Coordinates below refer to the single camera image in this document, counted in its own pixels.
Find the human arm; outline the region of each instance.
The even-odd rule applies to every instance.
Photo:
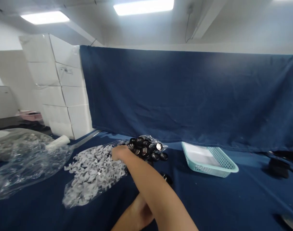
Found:
[[[181,200],[153,167],[135,156],[126,145],[113,148],[112,158],[126,164],[160,231],[198,230]]]
[[[139,193],[133,203],[125,210],[111,231],[139,231],[154,220],[150,208]]]

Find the ceiling beam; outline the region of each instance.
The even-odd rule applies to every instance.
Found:
[[[200,17],[191,39],[201,39],[228,0],[203,0]]]

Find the plastic basket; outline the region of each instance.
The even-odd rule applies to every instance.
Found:
[[[189,168],[195,172],[205,173],[209,175],[214,175],[218,177],[225,178],[230,173],[238,172],[237,165],[218,147],[207,147],[210,153],[214,156],[214,158],[218,161],[221,167],[202,164],[190,159],[187,150],[186,143],[182,142],[182,147],[185,153],[186,161]]]
[[[38,121],[43,119],[40,113],[35,115],[29,115],[29,113],[33,113],[33,112],[35,111],[20,112],[19,115],[21,116],[22,119],[28,120],[28,121]]]

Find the light blue plastic basket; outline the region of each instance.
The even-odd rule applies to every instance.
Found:
[[[205,173],[209,175],[214,175],[218,177],[227,177],[230,173],[238,172],[237,165],[218,147],[207,147],[210,153],[215,157],[221,167],[201,164],[192,161],[187,154],[185,142],[182,142],[183,150],[185,153],[186,161],[189,168],[195,172]]]

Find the label on box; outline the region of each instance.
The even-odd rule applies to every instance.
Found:
[[[61,67],[60,69],[64,74],[73,74],[73,70],[67,67]]]

